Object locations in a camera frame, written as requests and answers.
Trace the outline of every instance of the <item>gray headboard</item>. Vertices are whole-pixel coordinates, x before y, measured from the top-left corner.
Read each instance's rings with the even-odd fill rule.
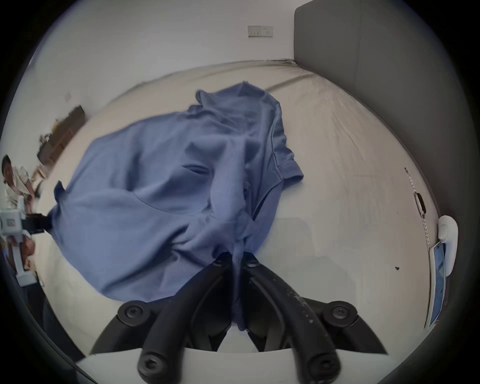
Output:
[[[455,68],[434,32],[399,1],[311,1],[295,11],[294,52],[298,65],[383,120],[423,173],[438,213],[458,223],[449,304],[432,340],[454,325],[479,265],[479,147]],[[426,344],[417,351],[432,357]]]

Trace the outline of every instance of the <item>black screw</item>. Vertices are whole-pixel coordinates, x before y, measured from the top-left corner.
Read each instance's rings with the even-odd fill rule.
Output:
[[[332,315],[336,319],[346,319],[348,317],[348,309],[343,305],[339,305],[332,309]]]
[[[308,370],[313,379],[327,379],[338,374],[340,366],[335,356],[328,353],[317,355],[310,360]]]
[[[131,319],[136,319],[137,317],[142,315],[144,310],[142,307],[139,307],[138,305],[132,305],[131,307],[128,307],[125,312],[127,314],[127,317]]]
[[[167,364],[160,356],[147,353],[140,357],[138,370],[147,377],[164,375],[167,372]]]
[[[255,268],[257,266],[259,266],[260,263],[258,262],[258,260],[249,260],[247,261],[247,267],[250,267],[250,268]]]

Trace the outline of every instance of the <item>wall socket panel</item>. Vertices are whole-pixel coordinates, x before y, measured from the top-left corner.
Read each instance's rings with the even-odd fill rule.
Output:
[[[248,37],[273,37],[273,27],[267,25],[249,25]]]

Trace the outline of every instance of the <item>wrinkled fabric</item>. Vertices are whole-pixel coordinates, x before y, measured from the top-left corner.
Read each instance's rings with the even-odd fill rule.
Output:
[[[94,140],[55,188],[50,234],[86,281],[121,301],[172,296],[228,251],[242,324],[243,252],[258,250],[282,189],[303,174],[266,91],[241,83],[196,99]]]

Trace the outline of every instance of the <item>mattress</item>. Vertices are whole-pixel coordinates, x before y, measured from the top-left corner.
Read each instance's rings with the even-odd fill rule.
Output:
[[[54,206],[55,184],[68,184],[95,138],[149,116],[185,110],[196,103],[198,89],[214,92],[241,81],[280,102],[287,145],[305,175],[282,193],[258,259],[304,297],[353,304],[400,363],[427,335],[428,244],[437,237],[438,220],[434,201],[408,152],[372,112],[290,60],[178,72],[119,96],[63,151],[44,182],[37,211],[46,215]],[[412,183],[424,200],[424,220]],[[122,303],[96,292],[50,235],[35,240],[34,261],[46,297],[88,355]]]

